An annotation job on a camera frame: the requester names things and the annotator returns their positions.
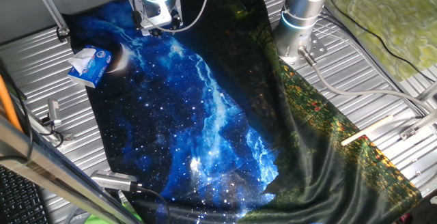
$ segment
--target keyboard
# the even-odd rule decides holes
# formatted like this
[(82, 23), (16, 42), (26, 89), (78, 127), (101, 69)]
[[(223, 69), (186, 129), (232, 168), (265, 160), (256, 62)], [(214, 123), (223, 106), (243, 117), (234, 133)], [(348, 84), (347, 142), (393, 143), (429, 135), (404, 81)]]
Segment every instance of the keyboard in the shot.
[(51, 223), (39, 186), (2, 166), (0, 166), (0, 223)]

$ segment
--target green textured mat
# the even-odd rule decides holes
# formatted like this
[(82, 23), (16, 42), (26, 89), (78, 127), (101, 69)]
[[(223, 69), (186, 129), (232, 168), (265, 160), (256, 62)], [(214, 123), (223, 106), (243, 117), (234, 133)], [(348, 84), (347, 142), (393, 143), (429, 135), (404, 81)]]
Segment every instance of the green textured mat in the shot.
[[(437, 64), (437, 0), (334, 0), (341, 10), (362, 26), (379, 35), (400, 57), (425, 70)], [(377, 38), (326, 5), (337, 18), (377, 57), (389, 72), (403, 81), (416, 72), (406, 63), (390, 56)]]

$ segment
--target metal rod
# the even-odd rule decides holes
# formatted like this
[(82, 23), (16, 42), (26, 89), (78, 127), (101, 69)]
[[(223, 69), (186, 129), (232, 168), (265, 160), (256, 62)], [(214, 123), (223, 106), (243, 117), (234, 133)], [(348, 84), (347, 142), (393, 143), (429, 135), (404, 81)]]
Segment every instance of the metal rod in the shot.
[[(4, 117), (0, 117), (0, 146), (14, 148), (24, 156), (29, 149), (29, 138), (13, 127)], [(35, 144), (33, 146), (31, 162), (37, 164), (39, 170), (43, 169), (60, 181), (65, 182), (68, 187), (100, 206), (105, 212), (111, 213), (121, 222), (125, 224), (141, 223), (120, 203), (106, 195), (95, 182), (62, 153), (53, 150), (53, 147), (46, 145), (44, 141), (41, 141), (40, 145)]]
[(47, 180), (47, 178), (41, 176), (41, 170), (36, 173), (34, 170), (31, 170), (30, 168), (15, 160), (5, 160), (1, 163), (8, 169), (15, 171), (24, 178), (27, 178), (35, 184), (38, 184), (41, 187), (48, 189), (50, 192), (68, 200), (70, 203), (76, 205), (77, 207), (83, 210), (87, 210), (99, 219), (102, 219), (103, 221), (110, 224), (118, 224), (117, 219), (114, 216), (102, 211), (99, 206), (97, 206), (95, 203), (90, 202), (88, 199), (84, 198), (84, 196), (71, 191), (65, 186), (62, 186), (62, 184), (56, 184), (55, 181)]
[(42, 0), (44, 4), (46, 5), (48, 11), (52, 15), (53, 19), (55, 19), (55, 22), (57, 26), (59, 27), (60, 31), (63, 34), (67, 34), (70, 30), (68, 29), (67, 23), (65, 22), (64, 18), (62, 17), (61, 12), (57, 9), (57, 6), (53, 0)]

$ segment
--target blue tissue box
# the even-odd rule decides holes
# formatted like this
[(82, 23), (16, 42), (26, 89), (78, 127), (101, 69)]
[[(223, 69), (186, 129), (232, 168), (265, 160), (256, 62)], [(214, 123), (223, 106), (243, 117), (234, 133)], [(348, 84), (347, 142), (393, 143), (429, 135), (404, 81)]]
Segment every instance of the blue tissue box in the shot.
[(87, 45), (85, 48), (94, 48), (96, 53), (94, 53), (94, 56), (86, 65), (81, 76), (79, 76), (79, 72), (72, 67), (68, 73), (68, 77), (77, 83), (96, 88), (98, 82), (101, 80), (104, 74), (104, 71), (111, 63), (112, 55), (110, 52), (95, 46)]

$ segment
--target silver metal floor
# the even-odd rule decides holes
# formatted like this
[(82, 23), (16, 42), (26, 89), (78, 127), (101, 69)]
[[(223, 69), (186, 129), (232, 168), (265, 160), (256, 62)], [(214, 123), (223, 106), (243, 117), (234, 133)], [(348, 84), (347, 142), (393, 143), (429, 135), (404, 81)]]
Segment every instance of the silver metal floor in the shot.
[[(90, 175), (97, 169), (109, 169), (109, 165), (85, 87), (67, 77), (71, 69), (67, 60), (72, 56), (70, 45), (58, 40), (56, 28), (0, 47), (0, 57), (28, 97), (26, 105), (33, 114), (45, 117), (47, 99), (58, 99), (62, 125), (56, 130), (71, 132), (76, 138), (65, 141), (59, 151)], [(72, 204), (47, 190), (42, 194), (54, 223), (62, 222)]]
[[(273, 27), (279, 22), (283, 1), (265, 0)], [(315, 32), (328, 49), (328, 54), (318, 59), (320, 70), (335, 87), (347, 90), (392, 89), (370, 58), (336, 26), (321, 20)], [(35, 115), (44, 117), (47, 99), (58, 99), (63, 124), (57, 130), (71, 132), (76, 138), (74, 142), (65, 142), (59, 150), (89, 175), (97, 169), (108, 170), (109, 165), (85, 88), (66, 76), (70, 69), (67, 60), (71, 56), (70, 46), (57, 39), (55, 28), (0, 46), (0, 57), (18, 87), (28, 96), (26, 103)], [(437, 171), (435, 134), (429, 130), (407, 141), (398, 136), (400, 131), (416, 121), (412, 117), (417, 114), (408, 104), (384, 95), (337, 96), (326, 90), (310, 67), (301, 67), (297, 71), (359, 128), (365, 128), (386, 115), (394, 115), (392, 123), (375, 130), (368, 135), (369, 138), (419, 188), (422, 195), (437, 188), (435, 180), (427, 182)], [(434, 78), (437, 79), (437, 68), (431, 71), (436, 73)], [(411, 83), (420, 91), (419, 84), (416, 85), (414, 80)], [(48, 191), (43, 194), (54, 223), (64, 221), (72, 205)]]
[[(264, 1), (272, 28), (275, 28), (281, 18), (281, 8), (285, 0)], [(337, 26), (326, 20), (319, 20), (314, 32), (328, 49), (327, 55), (316, 60), (319, 69), (331, 85), (348, 91), (394, 89), (391, 82), (380, 74), (371, 58)], [(401, 140), (398, 134), (415, 123), (417, 120), (414, 117), (418, 116), (404, 100), (389, 95), (339, 96), (328, 91), (308, 65), (296, 70), (360, 129), (387, 115), (394, 115), (390, 124), (367, 136), (423, 196), (437, 188), (437, 179), (431, 179), (437, 172), (437, 136), (429, 129), (406, 141)], [(424, 73), (437, 80), (435, 66)], [(404, 81), (402, 85), (410, 94), (417, 96), (430, 83), (422, 76), (416, 75)], [(437, 109), (435, 102), (430, 101), (428, 105)]]

